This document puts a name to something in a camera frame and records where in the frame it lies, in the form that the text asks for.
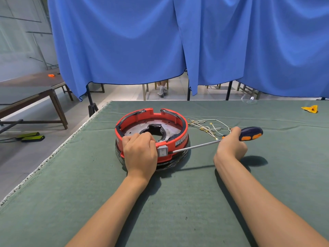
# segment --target table covered with green cloth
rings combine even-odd
[[[318,113],[301,109],[318,105]],[[0,207],[0,246],[64,246],[126,176],[114,127],[127,113],[168,108],[185,118],[259,126],[243,165],[276,198],[329,239],[329,102],[118,101],[103,108]],[[214,139],[189,128],[191,145]],[[217,144],[157,172],[137,200],[117,246],[256,246],[213,165]]]

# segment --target screwdriver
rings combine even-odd
[[[255,139],[258,139],[259,137],[261,137],[262,135],[263,135],[263,129],[261,129],[260,127],[256,127],[256,126],[250,126],[250,127],[246,127],[246,128],[241,130],[239,140],[240,141],[255,140]],[[172,151],[172,153],[178,153],[178,152],[181,152],[181,151],[186,151],[186,150],[198,148],[198,147],[205,146],[205,145],[215,144],[215,143],[220,142],[222,139],[212,141],[212,142],[208,142],[208,143],[204,143],[204,144],[201,144],[201,145],[195,145],[195,146],[175,150],[175,151]]]

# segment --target human hand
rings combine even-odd
[[[157,167],[155,139],[149,132],[135,133],[123,137],[122,144],[128,177],[141,179],[147,184]]]
[[[247,153],[248,147],[243,141],[239,141],[241,129],[235,127],[231,133],[225,136],[218,145],[214,163],[217,165],[227,158],[236,158],[240,161]]]

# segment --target forearm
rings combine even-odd
[[[112,247],[147,182],[126,177],[66,247]]]
[[[329,242],[271,195],[235,158],[216,163],[259,246],[329,246]]]

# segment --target yellow triangular object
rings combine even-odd
[[[310,113],[317,113],[318,112],[318,105],[314,105],[311,107],[302,107],[303,110],[310,112]]]

